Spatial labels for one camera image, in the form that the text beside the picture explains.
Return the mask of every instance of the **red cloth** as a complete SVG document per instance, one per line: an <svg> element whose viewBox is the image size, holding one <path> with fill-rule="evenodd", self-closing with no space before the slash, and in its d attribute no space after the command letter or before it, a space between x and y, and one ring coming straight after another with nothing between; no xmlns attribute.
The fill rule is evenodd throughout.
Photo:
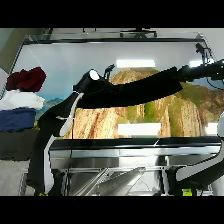
<svg viewBox="0 0 224 224"><path fill-rule="evenodd" d="M45 79L46 74L41 67L36 67L29 71L22 69L20 72L12 73L7 78L6 90L19 89L24 92L38 92Z"/></svg>

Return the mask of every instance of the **stack of folded clothes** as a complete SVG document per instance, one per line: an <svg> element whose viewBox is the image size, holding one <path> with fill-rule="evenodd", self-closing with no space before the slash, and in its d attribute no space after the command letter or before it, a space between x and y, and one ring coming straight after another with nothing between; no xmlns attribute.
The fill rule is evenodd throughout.
<svg viewBox="0 0 224 224"><path fill-rule="evenodd" d="M38 134L34 127L36 110L43 107L44 99L37 96L46 74L40 68L11 74L6 93L0 100L0 159L25 161L32 153Z"/></svg>

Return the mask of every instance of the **blue cloth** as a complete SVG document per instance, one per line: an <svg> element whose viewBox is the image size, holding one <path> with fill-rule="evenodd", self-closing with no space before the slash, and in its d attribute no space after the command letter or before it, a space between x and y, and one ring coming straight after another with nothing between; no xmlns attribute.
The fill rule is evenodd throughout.
<svg viewBox="0 0 224 224"><path fill-rule="evenodd" d="M18 132L33 128L36 110L33 108L17 108L0 111L0 131Z"/></svg>

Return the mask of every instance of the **display screen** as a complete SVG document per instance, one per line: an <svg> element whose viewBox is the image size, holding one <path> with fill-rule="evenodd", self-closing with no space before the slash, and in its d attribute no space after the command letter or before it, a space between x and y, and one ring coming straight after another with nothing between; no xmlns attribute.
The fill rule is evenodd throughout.
<svg viewBox="0 0 224 224"><path fill-rule="evenodd" d="M24 45L14 71L40 66L47 78L38 96L45 99L36 121L50 107L72 93L72 87L90 69L103 76L114 64L110 82L125 84L176 66L202 63L196 42L58 43ZM222 81L209 82L224 88ZM181 83L183 90L141 105L81 109L75 114L73 137L78 139L196 137L216 134L224 110L224 91L205 78ZM72 138L72 128L63 137Z"/></svg>

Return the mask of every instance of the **gray floor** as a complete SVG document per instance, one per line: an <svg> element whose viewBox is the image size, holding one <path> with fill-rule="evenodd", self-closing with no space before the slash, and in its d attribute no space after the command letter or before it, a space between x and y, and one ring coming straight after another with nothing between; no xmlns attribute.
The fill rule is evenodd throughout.
<svg viewBox="0 0 224 224"><path fill-rule="evenodd" d="M17 196L22 169L29 162L12 162L0 160L0 196Z"/></svg>

